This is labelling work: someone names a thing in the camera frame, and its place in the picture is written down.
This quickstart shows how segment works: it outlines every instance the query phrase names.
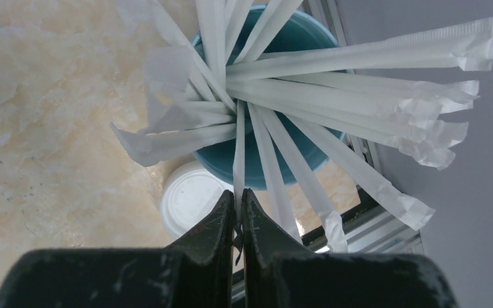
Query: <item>paper-wrapped straw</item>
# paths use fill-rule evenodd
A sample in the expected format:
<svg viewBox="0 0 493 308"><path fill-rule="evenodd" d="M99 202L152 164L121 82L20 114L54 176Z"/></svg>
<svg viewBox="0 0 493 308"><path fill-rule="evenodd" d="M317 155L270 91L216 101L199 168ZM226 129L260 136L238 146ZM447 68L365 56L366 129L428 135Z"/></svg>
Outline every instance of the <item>paper-wrapped straw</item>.
<svg viewBox="0 0 493 308"><path fill-rule="evenodd" d="M256 110L259 117L263 120L265 127L267 127L309 204L311 204L313 210L320 217L323 226L327 227L325 232L328 239L328 247L333 252L347 252L348 246L345 240L341 216L336 213L335 205L320 185L320 182L316 179L315 174L282 125L281 120L279 120L275 112L269 109L254 106L254 110Z"/></svg>
<svg viewBox="0 0 493 308"><path fill-rule="evenodd" d="M245 190L245 103L242 101L237 103L237 129L232 172L237 221L241 221L241 204Z"/></svg>
<svg viewBox="0 0 493 308"><path fill-rule="evenodd" d="M205 98L207 101L212 101L213 99L208 98L208 94L201 93L201 90L197 83L200 83L200 75L202 75L206 83L214 90L216 95L226 104L233 112L235 112L235 103L231 100L229 95L226 93L224 86L221 85L218 80L214 77L207 64L201 59L197 51L190 44L190 41L184 36L178 25L175 23L173 18L165 10L165 8L156 0L153 5L154 20L156 22L156 27L167 43L172 46L186 46L193 57L193 62L196 69L193 69L192 76L195 79L191 79L192 84L196 87L197 91Z"/></svg>
<svg viewBox="0 0 493 308"><path fill-rule="evenodd" d="M277 161L277 154L267 128L263 124L256 109L248 103L248 110L254 128L254 136L258 145L258 152L262 163L262 170L269 193L272 218L292 238L301 243L299 230L288 199L288 192L284 186L281 169Z"/></svg>
<svg viewBox="0 0 493 308"><path fill-rule="evenodd" d="M235 44L237 43L237 38L239 38L239 34L243 29L243 25L245 24L253 2L254 0L231 0L226 3L226 11L231 11L229 13L230 15L227 15L228 22L225 37L226 62L233 52Z"/></svg>
<svg viewBox="0 0 493 308"><path fill-rule="evenodd" d="M222 87L226 82L224 0L196 0L205 61Z"/></svg>
<svg viewBox="0 0 493 308"><path fill-rule="evenodd" d="M399 192L375 169L359 158L324 127L296 117L289 119L328 157L341 166L388 212L414 230L422 228L435 210L421 201Z"/></svg>
<svg viewBox="0 0 493 308"><path fill-rule="evenodd" d="M490 70L493 17L381 42L302 51L227 68L227 81L254 80L343 69L460 67Z"/></svg>
<svg viewBox="0 0 493 308"><path fill-rule="evenodd" d="M252 31L248 35L248 38L245 42L245 45L243 46L243 49L241 50L238 57L235 59L235 63L241 63L243 61L244 57L247 55L248 51L252 47L252 44L254 44L256 38L265 29L265 26L267 25L273 14L277 11L277 9L279 8L279 4L282 1L283 0L269 0L269 3L267 4L266 8L260 15L260 18L258 18L256 24L254 25L254 28L252 28Z"/></svg>
<svg viewBox="0 0 493 308"><path fill-rule="evenodd" d="M412 157L422 166L434 167L438 170L449 167L456 157L456 154L451 150L434 148L426 142L414 143L405 139L394 138L379 143L398 149L400 153Z"/></svg>
<svg viewBox="0 0 493 308"><path fill-rule="evenodd" d="M328 128L332 128L334 130L339 130L341 132L351 133L355 136L368 139L377 143L388 143L392 140L393 136L385 133L381 133L379 131L371 130L360 126L358 124L350 124L343 121L335 120L330 117L320 116L318 114L313 114L309 112L305 112L303 110L299 110L297 108L292 108L286 106L286 104L278 104L274 99L264 99L256 96L244 95L241 92L235 92L234 90L229 90L230 94L238 99L242 99L244 101L248 101L255 105L259 105L265 108L269 108L278 112L282 112L284 114L289 114L291 116L296 116L299 118L306 119L307 121L311 121L314 123L319 123Z"/></svg>
<svg viewBox="0 0 493 308"><path fill-rule="evenodd" d="M228 91L234 97L241 96L245 101L256 103L253 99L270 100L272 104L280 104L285 108L295 108L304 112L311 112L343 123L356 124L371 130L377 130L388 135L403 137L405 139L421 142L426 138L426 132L422 128L418 128L407 123L398 123L394 121L385 121L384 119L392 115L392 111L381 111L369 99L362 98L364 94L346 92L343 97L333 96L335 89L320 87L315 85L306 85L292 83L279 80L264 80L257 83L265 83L267 86L274 86L272 89L264 88L262 85L242 85L228 84ZM304 87L317 87L320 89L302 92ZM284 92L284 89L290 89L289 92Z"/></svg>
<svg viewBox="0 0 493 308"><path fill-rule="evenodd" d="M422 99L424 101L436 101L439 98L447 98L456 103L466 104L479 98L476 95L470 95L460 90L461 85L454 83L440 85L428 81L410 81L334 72L285 76L279 79L325 85L326 87L353 92Z"/></svg>
<svg viewBox="0 0 493 308"><path fill-rule="evenodd" d="M269 15L269 13L266 14L266 11L272 12L272 14L267 17L268 20L264 24L263 22L260 23L261 26L256 23L235 63L257 60L303 0L278 0L279 5L276 10L270 8L272 2L275 3L276 1L269 2L266 10L262 13L262 17L264 14Z"/></svg>
<svg viewBox="0 0 493 308"><path fill-rule="evenodd" d="M314 105L379 119L387 119L390 115L399 111L399 107L405 110L411 104L416 106L415 110L411 109L414 112L412 115L415 116L436 116L437 118L441 109L434 103L420 99L360 93L274 79L228 82L227 89L256 96L263 95L264 98L294 101L304 106Z"/></svg>

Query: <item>beige marble surface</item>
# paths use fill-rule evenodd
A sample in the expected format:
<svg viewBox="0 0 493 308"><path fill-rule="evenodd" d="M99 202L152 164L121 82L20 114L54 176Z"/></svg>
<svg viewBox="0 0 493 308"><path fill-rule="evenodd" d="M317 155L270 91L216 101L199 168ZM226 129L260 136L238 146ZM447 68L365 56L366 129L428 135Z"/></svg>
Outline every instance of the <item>beige marble surface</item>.
<svg viewBox="0 0 493 308"><path fill-rule="evenodd" d="M161 2L197 32L193 0ZM35 248L172 242L162 186L193 157L143 168L108 127L146 124L142 63L159 46L150 22L124 24L112 0L0 0L0 283ZM318 175L339 209L357 204L340 168ZM290 196L305 229L320 224L297 187Z"/></svg>

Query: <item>torn paper wrapper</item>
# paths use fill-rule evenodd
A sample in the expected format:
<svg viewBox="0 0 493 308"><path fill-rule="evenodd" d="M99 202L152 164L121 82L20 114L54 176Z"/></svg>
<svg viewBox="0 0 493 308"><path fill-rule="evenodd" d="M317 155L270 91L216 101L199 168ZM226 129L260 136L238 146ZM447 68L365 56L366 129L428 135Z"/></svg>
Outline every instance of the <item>torn paper wrapper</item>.
<svg viewBox="0 0 493 308"><path fill-rule="evenodd" d="M493 63L493 17L353 46L301 51L227 67L227 81L344 69L460 67L488 71Z"/></svg>
<svg viewBox="0 0 493 308"><path fill-rule="evenodd" d="M185 47L164 47L148 52L144 63L144 91L149 125L163 116L162 109L186 100L191 66L191 56Z"/></svg>

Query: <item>gray wall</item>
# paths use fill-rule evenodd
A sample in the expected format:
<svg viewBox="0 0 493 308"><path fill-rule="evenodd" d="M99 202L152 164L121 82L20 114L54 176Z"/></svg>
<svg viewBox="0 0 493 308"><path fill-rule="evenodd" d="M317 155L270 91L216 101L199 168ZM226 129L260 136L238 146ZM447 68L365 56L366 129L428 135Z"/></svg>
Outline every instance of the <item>gray wall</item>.
<svg viewBox="0 0 493 308"><path fill-rule="evenodd" d="M338 0L349 44L441 28L493 16L493 0ZM437 209L421 231L424 249L446 273L462 307L493 307L493 70L400 69L367 74L438 83L479 79L475 109L446 115L469 121L456 160L437 171L379 147L396 187Z"/></svg>

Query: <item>straw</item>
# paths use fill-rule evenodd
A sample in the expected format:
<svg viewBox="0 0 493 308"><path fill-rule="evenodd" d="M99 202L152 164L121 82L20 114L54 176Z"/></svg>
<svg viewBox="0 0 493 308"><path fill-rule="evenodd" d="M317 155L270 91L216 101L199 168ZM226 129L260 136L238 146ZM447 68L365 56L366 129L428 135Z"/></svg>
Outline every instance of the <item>straw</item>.
<svg viewBox="0 0 493 308"><path fill-rule="evenodd" d="M232 172L237 221L241 221L241 204L245 190L245 103L242 101L237 103L237 130Z"/></svg>
<svg viewBox="0 0 493 308"><path fill-rule="evenodd" d="M296 117L288 117L316 146L341 166L388 212L414 230L422 228L435 210L421 201L399 192L375 169L324 127Z"/></svg>
<svg viewBox="0 0 493 308"><path fill-rule="evenodd" d="M222 87L226 82L224 0L196 0L205 60Z"/></svg>
<svg viewBox="0 0 493 308"><path fill-rule="evenodd" d="M343 69L460 67L488 71L493 63L493 17L354 46L302 51L227 68L228 81Z"/></svg>
<svg viewBox="0 0 493 308"><path fill-rule="evenodd" d="M186 36L182 33L178 25L175 23L173 18L169 15L165 8L155 0L155 6L153 7L154 19L156 22L156 27L159 33L162 35L163 39L172 46L187 46L193 57L194 64L197 69L194 69L191 76L191 81L196 87L197 91L203 96L207 101L213 101L208 93L201 91L203 88L201 82L201 76L205 78L206 83L215 91L216 95L226 104L233 112L236 110L234 102L231 100L229 95L226 93L224 87L220 85L217 79L212 74L211 70L207 67L207 64L201 59L197 51L190 44Z"/></svg>
<svg viewBox="0 0 493 308"><path fill-rule="evenodd" d="M248 17L248 13L250 11L250 7L254 0L232 0L228 1L226 4L226 11L228 12L230 7L233 5L230 15L227 16L227 27L226 27L226 37L225 37L225 45L226 45L226 54L225 59L226 62L230 58L233 49L237 43L237 39L239 38L239 34L243 29L243 25Z"/></svg>
<svg viewBox="0 0 493 308"><path fill-rule="evenodd" d="M270 7L270 5L277 2L278 7L273 10L273 7ZM245 46L235 63L256 61L282 27L288 22L301 2L303 0L270 1L251 34L248 36Z"/></svg>
<svg viewBox="0 0 493 308"><path fill-rule="evenodd" d="M267 127L309 204L320 217L323 226L326 227L325 233L328 239L328 246L332 248L333 252L346 252L348 246L341 217L336 213L335 205L316 179L315 174L282 125L281 120L279 120L275 112L267 108L254 106L254 110L256 110L265 127Z"/></svg>
<svg viewBox="0 0 493 308"><path fill-rule="evenodd" d="M252 126L254 127L254 136L258 145L262 170L269 193L272 218L292 238L301 243L301 237L292 212L290 200L288 199L288 192L284 186L284 180L282 179L273 142L271 141L267 128L256 112L255 106L248 103L248 110L250 112Z"/></svg>

